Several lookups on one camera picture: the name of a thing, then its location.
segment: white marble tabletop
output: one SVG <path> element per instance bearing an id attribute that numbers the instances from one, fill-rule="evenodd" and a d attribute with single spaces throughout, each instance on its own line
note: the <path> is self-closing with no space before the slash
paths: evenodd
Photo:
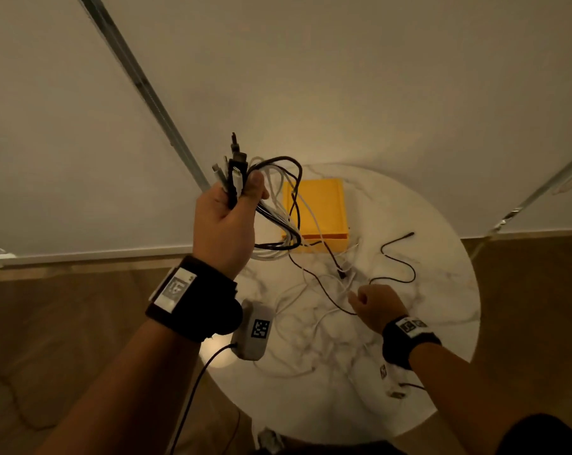
<path id="1" fill-rule="evenodd" d="M 344 257 L 368 277 L 408 280 L 410 268 L 386 259 L 379 249 L 415 232 L 386 252 L 412 264 L 417 279 L 389 283 L 445 347 L 470 360 L 478 340 L 479 292 L 472 264 L 449 223 L 419 194 L 387 176 L 335 164 L 304 168 L 304 179 L 330 177 L 343 179 L 351 244 L 359 243 Z M 255 230 L 257 242 L 279 237 L 279 230 L 259 215 Z M 293 258 L 314 272 L 335 273 L 326 253 Z M 330 276 L 321 279 L 333 298 L 351 310 L 341 283 Z M 409 388 L 402 400 L 387 396 L 379 374 L 381 337 L 357 317 L 338 311 L 317 284 L 293 301 L 305 289 L 304 275 L 288 258 L 251 260 L 236 281 L 239 300 L 276 308 L 267 351 L 256 363 L 225 351 L 208 372 L 253 420 L 307 442 L 357 444 L 397 436 L 435 412 L 423 390 Z M 230 338 L 206 340 L 202 359 Z M 391 373 L 392 380 L 420 383 L 413 372 L 392 367 Z"/>

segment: wrist strap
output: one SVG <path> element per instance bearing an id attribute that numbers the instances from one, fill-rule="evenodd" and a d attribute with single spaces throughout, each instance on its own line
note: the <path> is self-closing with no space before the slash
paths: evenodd
<path id="1" fill-rule="evenodd" d="M 427 342 L 442 345 L 426 323 L 418 318 L 400 316 L 383 329 L 383 358 L 389 364 L 411 370 L 408 358 L 412 350 L 418 344 Z"/>
<path id="2" fill-rule="evenodd" d="M 188 255 L 151 294 L 145 314 L 193 342 L 230 334 L 242 323 L 236 286 L 220 271 Z"/>

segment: white power adapter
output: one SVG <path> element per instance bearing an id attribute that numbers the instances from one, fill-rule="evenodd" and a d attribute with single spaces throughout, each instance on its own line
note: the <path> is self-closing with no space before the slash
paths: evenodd
<path id="1" fill-rule="evenodd" d="M 231 343 L 237 344 L 232 351 L 239 359 L 258 361 L 265 354 L 275 311 L 259 301 L 250 300 L 244 300 L 242 311 L 242 324 L 231 336 Z"/>

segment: right hand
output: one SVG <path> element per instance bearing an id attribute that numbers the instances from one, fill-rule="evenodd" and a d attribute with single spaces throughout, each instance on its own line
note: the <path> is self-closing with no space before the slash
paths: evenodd
<path id="1" fill-rule="evenodd" d="M 349 304 L 362 322 L 379 335 L 389 322 L 408 315 L 396 291 L 385 284 L 360 286 L 358 295 L 349 292 Z"/>

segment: wall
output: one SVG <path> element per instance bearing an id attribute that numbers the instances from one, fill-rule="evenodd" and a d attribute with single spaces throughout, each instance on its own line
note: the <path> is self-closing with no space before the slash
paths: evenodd
<path id="1" fill-rule="evenodd" d="M 103 0 L 202 167 L 384 172 L 462 237 L 572 159 L 572 0 Z"/>
<path id="2" fill-rule="evenodd" d="M 78 0 L 0 0 L 0 247 L 161 253 L 198 195 Z"/>

